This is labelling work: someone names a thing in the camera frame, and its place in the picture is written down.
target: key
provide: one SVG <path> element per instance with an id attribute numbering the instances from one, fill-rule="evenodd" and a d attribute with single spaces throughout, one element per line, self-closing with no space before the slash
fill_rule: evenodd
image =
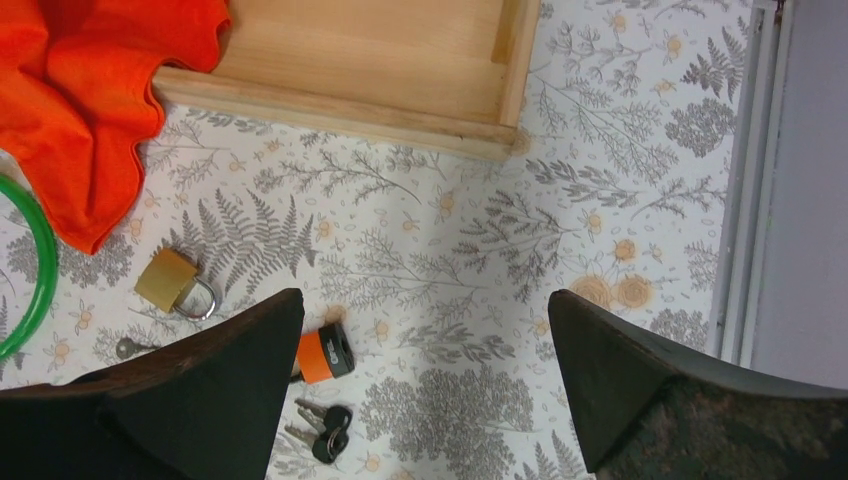
<path id="1" fill-rule="evenodd" d="M 333 405 L 327 409 L 324 414 L 324 427 L 327 431 L 332 432 L 337 428 L 347 430 L 350 426 L 350 421 L 353 419 L 353 412 L 341 405 Z"/>
<path id="2" fill-rule="evenodd" d="M 353 412 L 349 408 L 341 405 L 333 405 L 330 408 L 324 408 L 300 398 L 295 400 L 295 404 L 301 408 L 309 410 L 316 418 L 322 419 L 322 422 L 324 423 L 324 430 L 326 431 L 333 431 L 336 428 L 347 430 L 347 427 L 350 426 L 350 421 L 353 419 Z"/>
<path id="3" fill-rule="evenodd" d="M 318 435 L 327 431 L 327 427 L 324 425 L 324 419 L 318 417 L 317 415 L 312 413 L 310 410 L 307 410 L 305 408 L 298 408 L 297 413 L 301 417 L 303 417 L 303 419 L 306 420 L 307 423 L 309 423 L 309 425 L 311 425 L 312 428 L 315 429 L 315 431 L 318 432 Z"/>
<path id="4" fill-rule="evenodd" d="M 319 436 L 312 432 L 305 432 L 298 428 L 294 428 L 291 425 L 286 425 L 284 430 L 286 433 L 300 440 L 309 447 L 309 450 L 312 452 L 312 456 L 315 457 L 316 460 L 327 465 L 335 462 L 338 454 L 347 447 L 347 434 L 344 434 L 343 432 L 341 433 L 344 438 L 340 436 L 340 432 L 335 432 L 336 435 L 324 434 Z"/>
<path id="5" fill-rule="evenodd" d="M 318 418 L 324 418 L 324 416 L 327 414 L 326 408 L 324 408 L 320 405 L 316 405 L 316 404 L 314 404 L 314 403 L 312 403 L 308 400 L 298 398 L 297 400 L 294 401 L 294 403 L 295 403 L 295 405 L 297 405 L 300 408 L 305 408 L 305 409 L 309 410 L 310 412 L 312 412 L 313 415 L 315 415 Z"/>

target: green ring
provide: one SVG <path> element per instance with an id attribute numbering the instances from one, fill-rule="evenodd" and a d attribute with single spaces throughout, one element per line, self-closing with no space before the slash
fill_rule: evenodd
<path id="1" fill-rule="evenodd" d="M 30 193 L 6 175 L 0 175 L 0 192 L 9 197 L 9 200 L 23 213 L 32 230 L 35 249 L 38 253 L 38 278 L 35 282 L 32 301 L 21 323 L 6 340 L 0 342 L 0 362 L 2 362 L 9 355 L 20 350 L 50 310 L 53 295 L 56 293 L 56 283 L 59 281 L 59 262 L 53 230 L 47 223 L 41 207 Z"/>

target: padlock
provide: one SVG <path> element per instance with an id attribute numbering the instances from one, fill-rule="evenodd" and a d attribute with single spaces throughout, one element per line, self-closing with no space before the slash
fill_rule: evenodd
<path id="1" fill-rule="evenodd" d="M 209 309 L 200 315 L 180 307 L 195 285 L 203 287 L 212 297 Z M 176 311 L 192 320 L 206 320 L 218 308 L 215 290 L 197 276 L 197 267 L 169 248 L 163 248 L 154 255 L 138 277 L 135 291 L 159 310 L 165 313 Z"/>
<path id="2" fill-rule="evenodd" d="M 354 367 L 344 328 L 332 323 L 300 337 L 291 381 L 318 383 L 347 375 Z"/>

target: brass padlock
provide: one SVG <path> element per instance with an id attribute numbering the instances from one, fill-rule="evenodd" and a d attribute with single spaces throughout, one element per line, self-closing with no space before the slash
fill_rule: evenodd
<path id="1" fill-rule="evenodd" d="M 183 310 L 180 305 L 195 285 L 203 287 L 212 297 L 206 313 L 196 315 Z M 176 311 L 192 320 L 206 320 L 218 308 L 215 290 L 197 276 L 197 267 L 177 252 L 163 248 L 138 277 L 135 291 L 165 313 Z"/>

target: flower print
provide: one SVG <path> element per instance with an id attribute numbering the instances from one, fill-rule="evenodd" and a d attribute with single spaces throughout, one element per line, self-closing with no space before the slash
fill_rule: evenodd
<path id="1" fill-rule="evenodd" d="M 621 11 L 607 16 L 607 24 L 612 27 L 615 33 L 624 33 L 627 31 L 627 17 Z"/>
<path id="2" fill-rule="evenodd" d="M 347 319 L 347 308 L 343 305 L 330 305 L 324 313 L 324 324 L 341 323 Z"/>
<path id="3" fill-rule="evenodd" d="M 419 220 L 415 220 L 414 218 L 412 218 L 412 215 L 407 212 L 403 212 L 403 214 L 406 216 L 406 220 L 403 221 L 402 225 L 404 232 L 412 233 L 417 230 L 421 230 L 421 227 L 418 226 L 418 224 L 421 223 Z"/>
<path id="4" fill-rule="evenodd" d="M 655 243 L 648 244 L 648 249 L 642 252 L 642 255 L 650 255 L 654 260 L 662 263 L 662 249 Z"/>
<path id="5" fill-rule="evenodd" d="M 676 34 L 665 34 L 665 63 L 673 62 L 680 58 L 680 52 L 683 50 L 683 40 Z"/>
<path id="6" fill-rule="evenodd" d="M 141 227 L 143 226 L 143 218 L 133 218 L 130 220 L 130 238 L 132 242 L 138 245 L 141 241 Z"/>
<path id="7" fill-rule="evenodd" d="M 616 300 L 627 308 L 644 306 L 653 294 L 651 282 L 639 275 L 625 276 L 615 290 Z"/>
<path id="8" fill-rule="evenodd" d="M 265 148 L 268 149 L 269 152 L 274 153 L 280 149 L 282 145 L 280 144 L 280 139 L 275 138 L 273 140 L 265 142 Z"/>
<path id="9" fill-rule="evenodd" d="M 56 332 L 53 332 L 53 345 L 50 348 L 45 348 L 44 353 L 53 357 L 53 361 L 47 366 L 47 372 L 58 370 L 59 367 L 65 364 L 66 357 L 71 353 L 71 347 L 68 346 L 67 338 L 59 338 Z"/>
<path id="10" fill-rule="evenodd" d="M 662 97 L 664 93 L 669 93 L 672 91 L 677 91 L 677 84 L 666 79 L 662 79 L 662 81 L 658 82 L 654 85 L 653 91 L 657 92 L 657 95 Z"/>
<path id="11" fill-rule="evenodd" d="M 596 275 L 580 277 L 571 284 L 569 290 L 603 309 L 610 309 L 612 289 L 601 277 Z"/>
<path id="12" fill-rule="evenodd" d="M 511 153 L 515 156 L 526 155 L 533 146 L 533 135 L 525 128 L 519 128 L 515 134 L 515 143 L 512 144 Z"/>
<path id="13" fill-rule="evenodd" d="M 633 240 L 625 239 L 615 243 L 615 259 L 619 262 L 629 262 L 636 258 L 636 244 Z"/>
<path id="14" fill-rule="evenodd" d="M 245 165 L 246 164 L 243 160 L 239 160 L 238 157 L 233 155 L 233 161 L 230 162 L 229 168 L 231 172 L 238 172 L 239 170 L 245 170 Z"/>
<path id="15" fill-rule="evenodd" d="M 595 241 L 595 235 L 601 233 L 601 227 L 603 226 L 603 220 L 601 216 L 595 213 L 595 210 L 591 211 L 583 210 L 583 218 L 581 219 L 583 222 L 583 226 L 586 227 L 586 230 L 589 232 L 589 238 L 592 241 Z"/>
<path id="16" fill-rule="evenodd" d="M 91 319 L 93 318 L 91 311 L 94 310 L 94 305 L 86 305 L 80 299 L 79 312 L 71 312 L 70 315 L 77 319 L 77 324 L 74 325 L 74 332 L 79 335 L 81 330 L 87 330 Z"/>

